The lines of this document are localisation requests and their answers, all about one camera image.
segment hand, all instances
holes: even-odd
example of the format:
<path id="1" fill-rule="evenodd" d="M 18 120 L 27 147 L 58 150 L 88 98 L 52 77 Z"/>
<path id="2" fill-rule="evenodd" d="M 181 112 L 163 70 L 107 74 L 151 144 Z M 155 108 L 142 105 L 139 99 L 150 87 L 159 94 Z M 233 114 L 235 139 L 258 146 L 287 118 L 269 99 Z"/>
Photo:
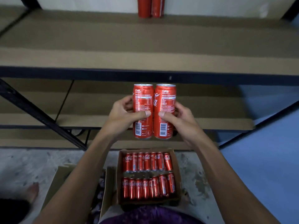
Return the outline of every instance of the hand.
<path id="1" fill-rule="evenodd" d="M 133 122 L 145 119 L 151 115 L 149 110 L 133 113 L 132 99 L 132 96 L 126 96 L 113 104 L 109 117 L 100 130 L 101 133 L 112 136 L 114 140 L 122 132 L 126 131 Z"/>
<path id="2" fill-rule="evenodd" d="M 184 107 L 177 101 L 175 107 L 178 110 L 176 116 L 169 112 L 159 112 L 158 115 L 176 127 L 184 142 L 189 147 L 197 145 L 199 140 L 202 139 L 202 136 L 205 135 L 204 131 L 194 119 L 189 108 Z"/>

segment forearm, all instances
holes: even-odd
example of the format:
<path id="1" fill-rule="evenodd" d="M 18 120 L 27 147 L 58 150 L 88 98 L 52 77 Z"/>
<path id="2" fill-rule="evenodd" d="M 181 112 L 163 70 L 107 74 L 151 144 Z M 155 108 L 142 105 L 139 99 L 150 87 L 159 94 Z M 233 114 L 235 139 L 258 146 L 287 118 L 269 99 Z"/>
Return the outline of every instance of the forearm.
<path id="1" fill-rule="evenodd" d="M 200 137 L 194 150 L 225 223 L 279 223 L 249 191 L 211 139 Z"/>
<path id="2" fill-rule="evenodd" d="M 101 133 L 96 136 L 34 224 L 81 224 L 86 221 L 110 145 L 109 136 Z"/>

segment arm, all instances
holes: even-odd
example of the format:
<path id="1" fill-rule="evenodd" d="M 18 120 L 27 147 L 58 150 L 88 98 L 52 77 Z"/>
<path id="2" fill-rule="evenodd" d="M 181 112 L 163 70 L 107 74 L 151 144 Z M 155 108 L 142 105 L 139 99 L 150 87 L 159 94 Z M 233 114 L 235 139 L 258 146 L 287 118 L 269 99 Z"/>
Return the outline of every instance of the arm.
<path id="1" fill-rule="evenodd" d="M 279 224 L 279 221 L 249 191 L 212 140 L 200 128 L 190 109 L 176 102 L 177 117 L 160 112 L 172 123 L 185 143 L 198 155 L 226 224 Z"/>
<path id="2" fill-rule="evenodd" d="M 41 211 L 33 224 L 85 223 L 95 190 L 116 137 L 150 111 L 132 112 L 132 96 L 114 103 L 109 118 L 65 183 Z"/>

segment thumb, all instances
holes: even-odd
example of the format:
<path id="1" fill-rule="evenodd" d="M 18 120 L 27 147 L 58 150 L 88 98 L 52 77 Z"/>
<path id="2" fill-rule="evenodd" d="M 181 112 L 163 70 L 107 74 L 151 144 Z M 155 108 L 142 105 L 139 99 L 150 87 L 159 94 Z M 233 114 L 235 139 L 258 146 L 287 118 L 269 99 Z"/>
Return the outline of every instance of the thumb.
<path id="1" fill-rule="evenodd" d="M 151 112 L 149 110 L 146 110 L 146 111 L 141 111 L 141 112 L 129 113 L 129 118 L 132 122 L 135 122 L 138 120 L 146 119 L 150 115 L 151 115 Z"/>
<path id="2" fill-rule="evenodd" d="M 166 120 L 166 121 L 172 123 L 174 126 L 177 125 L 177 123 L 178 123 L 178 121 L 179 121 L 179 119 L 178 119 L 177 117 L 175 117 L 175 116 L 174 116 L 172 113 L 170 113 L 170 112 L 159 112 L 158 115 L 159 115 L 162 119 L 164 119 L 164 120 Z"/>

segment barcode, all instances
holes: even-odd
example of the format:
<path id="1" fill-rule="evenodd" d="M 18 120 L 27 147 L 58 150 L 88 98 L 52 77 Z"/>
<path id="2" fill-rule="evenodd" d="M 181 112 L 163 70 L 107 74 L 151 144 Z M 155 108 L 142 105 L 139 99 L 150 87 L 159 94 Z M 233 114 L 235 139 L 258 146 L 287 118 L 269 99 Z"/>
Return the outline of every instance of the barcode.
<path id="1" fill-rule="evenodd" d="M 141 122 L 135 122 L 135 134 L 141 136 Z"/>
<path id="2" fill-rule="evenodd" d="M 167 136 L 167 123 L 160 123 L 160 136 Z"/>

